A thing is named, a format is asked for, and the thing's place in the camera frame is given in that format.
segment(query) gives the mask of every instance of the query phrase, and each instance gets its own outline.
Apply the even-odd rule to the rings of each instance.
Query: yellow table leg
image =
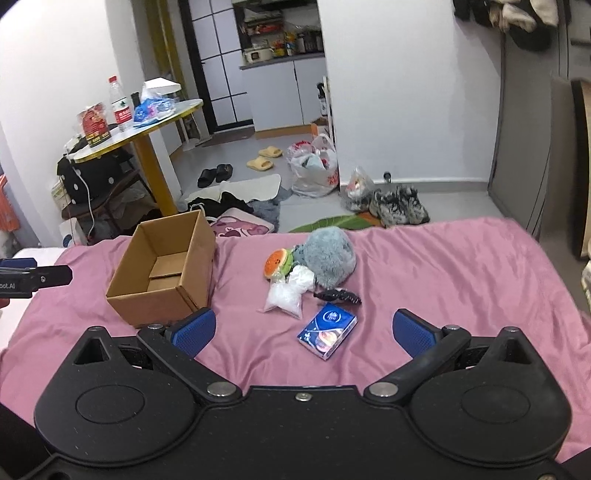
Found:
[[[156,198],[156,203],[164,216],[176,215],[177,206],[174,204],[166,180],[160,169],[158,157],[152,146],[149,135],[134,138],[135,151],[138,154],[139,163],[142,165],[148,185]]]

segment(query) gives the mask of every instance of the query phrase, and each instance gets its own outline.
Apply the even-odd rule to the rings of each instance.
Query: metal screw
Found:
[[[310,401],[312,400],[312,394],[306,392],[298,392],[295,394],[295,399],[297,401]]]
[[[236,385],[230,382],[214,382],[207,388],[207,393],[214,397],[229,397],[236,392]]]
[[[376,397],[393,397],[398,393],[398,386],[390,382],[377,382],[369,386],[369,393]]]

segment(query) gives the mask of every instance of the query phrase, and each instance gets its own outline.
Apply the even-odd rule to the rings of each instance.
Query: kitchen cabinet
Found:
[[[243,70],[256,131],[303,125],[294,63]]]
[[[326,61],[320,59],[296,60],[295,77],[300,92],[301,113],[305,124],[312,123],[322,115],[318,100],[319,83],[324,82]]]
[[[317,85],[327,75],[324,57],[271,62],[241,68],[256,131],[307,125],[319,118]]]

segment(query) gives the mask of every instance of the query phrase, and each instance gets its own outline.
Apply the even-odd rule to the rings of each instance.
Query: white tabletop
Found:
[[[119,129],[114,129],[111,131],[110,139],[105,140],[103,143],[97,145],[96,147],[89,147],[87,145],[82,150],[79,150],[78,152],[72,154],[71,158],[74,162],[81,163],[86,160],[91,160],[93,158],[100,157],[105,153],[113,151],[116,148],[119,148],[125,144],[132,142],[136,137],[152,133],[153,131],[163,127],[164,125],[169,124],[170,122],[174,122],[179,118],[187,116],[202,106],[203,100],[201,99],[185,100],[184,102],[179,102],[175,106],[175,113],[162,119],[160,122],[146,125],[145,127],[130,127],[124,132],[122,132]]]

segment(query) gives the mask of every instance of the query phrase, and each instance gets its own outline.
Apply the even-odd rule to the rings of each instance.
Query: yellow slipper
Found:
[[[277,147],[267,147],[264,150],[261,150],[259,152],[259,155],[261,157],[267,157],[267,158],[279,158],[280,156],[283,155],[283,150],[281,150]]]
[[[246,162],[246,166],[256,171],[265,171],[273,168],[275,164],[271,160],[267,160],[265,157],[257,157],[250,162]]]

